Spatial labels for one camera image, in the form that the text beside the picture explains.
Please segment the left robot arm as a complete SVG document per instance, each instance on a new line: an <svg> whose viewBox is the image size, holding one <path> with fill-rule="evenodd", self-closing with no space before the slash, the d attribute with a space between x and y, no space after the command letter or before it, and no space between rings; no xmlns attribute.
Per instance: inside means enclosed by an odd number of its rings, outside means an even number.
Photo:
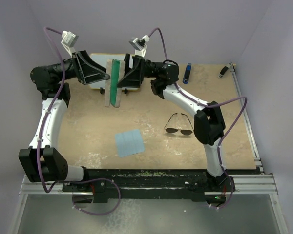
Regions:
<svg viewBox="0 0 293 234"><path fill-rule="evenodd" d="M107 80L109 75L86 51L78 51L60 63L33 68L30 77L42 96L42 114L28 148L19 151L25 174L31 182L73 181L79 191L86 191L91 180L84 175L85 169L69 165L57 150L60 126L70 102L67 80L77 78L88 85Z"/></svg>

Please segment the green lined glasses case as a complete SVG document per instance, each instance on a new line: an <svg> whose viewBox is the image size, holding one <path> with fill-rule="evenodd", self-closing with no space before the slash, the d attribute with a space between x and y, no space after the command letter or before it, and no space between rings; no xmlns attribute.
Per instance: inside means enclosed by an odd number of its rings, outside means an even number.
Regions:
<svg viewBox="0 0 293 234"><path fill-rule="evenodd" d="M105 107L111 105L114 108L119 108L122 88L118 87L118 82L124 77L125 62L117 59L108 59L106 73L110 79L105 82Z"/></svg>

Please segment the light blue cleaning cloth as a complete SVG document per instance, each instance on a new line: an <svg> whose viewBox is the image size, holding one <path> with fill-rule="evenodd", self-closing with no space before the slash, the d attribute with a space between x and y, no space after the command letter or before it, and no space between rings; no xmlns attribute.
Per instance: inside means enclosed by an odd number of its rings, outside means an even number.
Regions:
<svg viewBox="0 0 293 234"><path fill-rule="evenodd" d="M133 129L115 135L119 157L131 156L145 151L142 135L139 129Z"/></svg>

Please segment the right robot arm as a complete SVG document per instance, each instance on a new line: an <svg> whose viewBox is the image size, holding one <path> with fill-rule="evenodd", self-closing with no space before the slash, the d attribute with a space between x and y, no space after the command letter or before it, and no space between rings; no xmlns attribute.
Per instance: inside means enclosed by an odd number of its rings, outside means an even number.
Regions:
<svg viewBox="0 0 293 234"><path fill-rule="evenodd" d="M208 187L218 191L225 185L225 179L233 183L222 159L221 143L226 126L220 105L203 101L181 88L177 84L179 66L169 59L152 62L135 55L132 68L126 69L117 86L139 87L144 78L152 79L150 83L154 95L174 103L194 118L194 135L204 145L207 158Z"/></svg>

